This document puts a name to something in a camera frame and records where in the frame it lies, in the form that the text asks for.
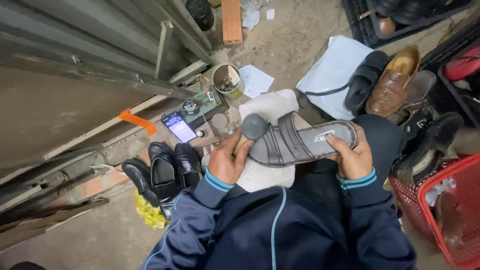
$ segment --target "concrete floor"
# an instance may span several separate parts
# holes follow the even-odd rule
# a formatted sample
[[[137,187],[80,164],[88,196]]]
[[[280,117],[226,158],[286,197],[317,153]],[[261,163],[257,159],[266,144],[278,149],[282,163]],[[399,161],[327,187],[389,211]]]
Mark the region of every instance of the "concrete floor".
[[[266,20],[268,9],[275,9],[274,20]],[[270,91],[294,89],[326,50],[330,36],[351,37],[340,0],[274,0],[261,9],[261,21],[253,31],[244,29],[243,44],[231,46],[223,45],[219,9],[215,10],[215,15],[215,26],[207,33],[215,50],[215,63],[254,65],[275,78]],[[465,16],[463,12],[452,20],[457,22]],[[441,22],[380,49],[392,54],[406,45],[417,44],[423,56],[436,46],[449,23],[448,20]],[[249,98],[243,96],[233,105],[237,107],[247,100]],[[308,116],[312,123],[322,120],[317,110],[300,113]],[[24,260],[36,262],[48,270],[136,269],[164,230],[154,231],[143,224],[135,211],[133,192],[129,189],[105,206],[0,252],[0,270]],[[407,235],[419,252],[418,268],[447,269],[435,247],[406,223]]]

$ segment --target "orange tape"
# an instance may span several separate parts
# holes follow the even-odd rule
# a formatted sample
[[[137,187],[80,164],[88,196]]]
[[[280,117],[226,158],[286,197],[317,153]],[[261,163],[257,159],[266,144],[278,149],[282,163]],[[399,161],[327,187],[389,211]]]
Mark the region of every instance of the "orange tape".
[[[131,114],[130,109],[122,112],[119,115],[119,118],[132,124],[144,127],[147,130],[147,135],[149,137],[156,133],[156,127],[152,122]]]

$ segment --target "yellow plastic bag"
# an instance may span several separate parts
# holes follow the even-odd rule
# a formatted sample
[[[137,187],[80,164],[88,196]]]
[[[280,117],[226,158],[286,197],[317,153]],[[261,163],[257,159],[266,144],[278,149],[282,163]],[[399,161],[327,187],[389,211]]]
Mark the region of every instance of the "yellow plastic bag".
[[[133,192],[137,213],[144,219],[144,223],[154,228],[154,230],[164,228],[167,220],[162,214],[159,214],[160,207],[154,208],[141,195],[138,194],[136,189]]]

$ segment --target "phone screen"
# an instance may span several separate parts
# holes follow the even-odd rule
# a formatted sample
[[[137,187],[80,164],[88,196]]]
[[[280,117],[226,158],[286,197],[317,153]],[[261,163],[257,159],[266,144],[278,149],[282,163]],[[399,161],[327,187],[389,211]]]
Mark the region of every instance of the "phone screen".
[[[183,143],[189,142],[197,137],[177,112],[165,116],[161,121]]]

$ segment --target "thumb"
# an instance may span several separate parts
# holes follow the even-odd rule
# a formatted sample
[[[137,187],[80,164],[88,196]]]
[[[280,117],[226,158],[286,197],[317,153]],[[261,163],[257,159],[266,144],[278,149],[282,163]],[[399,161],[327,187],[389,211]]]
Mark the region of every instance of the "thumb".
[[[353,150],[350,149],[350,147],[347,145],[347,143],[343,139],[331,133],[327,134],[326,140],[335,150],[337,150],[340,153],[340,155],[342,155],[342,157],[351,155],[353,153]]]
[[[245,167],[245,161],[247,159],[248,151],[250,150],[250,147],[252,147],[254,141],[248,140],[242,143],[242,145],[239,148],[239,151],[235,157],[235,169],[239,172],[243,170],[243,167]]]

